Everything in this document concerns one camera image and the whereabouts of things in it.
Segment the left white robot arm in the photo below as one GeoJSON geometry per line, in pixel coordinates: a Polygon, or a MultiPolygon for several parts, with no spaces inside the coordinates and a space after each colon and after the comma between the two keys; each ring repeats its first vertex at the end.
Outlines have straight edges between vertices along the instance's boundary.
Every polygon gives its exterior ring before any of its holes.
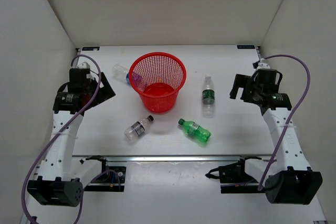
{"type": "Polygon", "coordinates": [[[27,184],[28,193],[41,205],[76,207],[88,184],[94,179],[108,180],[110,169],[102,164],[101,156],[75,162],[72,155],[85,112],[114,96],[104,73],[94,78],[87,62],[69,70],[69,81],[54,101],[51,145],[37,178],[27,184]]]}

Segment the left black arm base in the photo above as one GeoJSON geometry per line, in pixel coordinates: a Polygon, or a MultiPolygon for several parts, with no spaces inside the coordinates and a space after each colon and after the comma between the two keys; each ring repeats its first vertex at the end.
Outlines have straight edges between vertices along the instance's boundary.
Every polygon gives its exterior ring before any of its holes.
{"type": "Polygon", "coordinates": [[[100,176],[93,179],[84,191],[91,192],[124,192],[127,168],[125,166],[110,166],[106,157],[95,155],[83,157],[79,160],[81,165],[88,165],[89,161],[99,163],[100,176]]]}

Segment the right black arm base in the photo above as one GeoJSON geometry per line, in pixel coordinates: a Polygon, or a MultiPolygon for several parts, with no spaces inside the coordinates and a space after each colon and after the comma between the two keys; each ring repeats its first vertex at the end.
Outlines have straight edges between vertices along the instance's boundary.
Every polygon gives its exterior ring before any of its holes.
{"type": "Polygon", "coordinates": [[[258,190],[254,185],[257,181],[245,173],[245,163],[248,159],[261,160],[257,156],[243,156],[235,163],[211,169],[205,176],[209,179],[218,179],[221,184],[221,194],[258,194],[265,190],[258,190]]]}

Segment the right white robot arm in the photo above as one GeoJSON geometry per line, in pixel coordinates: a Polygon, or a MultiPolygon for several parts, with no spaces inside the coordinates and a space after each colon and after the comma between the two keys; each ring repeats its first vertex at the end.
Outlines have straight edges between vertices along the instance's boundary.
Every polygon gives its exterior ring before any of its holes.
{"type": "Polygon", "coordinates": [[[271,204],[308,205],[323,179],[313,171],[300,147],[292,120],[294,109],[287,94],[279,92],[282,74],[275,69],[259,68],[252,76],[237,74],[230,92],[235,99],[259,106],[274,145],[268,162],[250,158],[236,168],[236,177],[247,182],[254,178],[258,190],[271,204]]]}

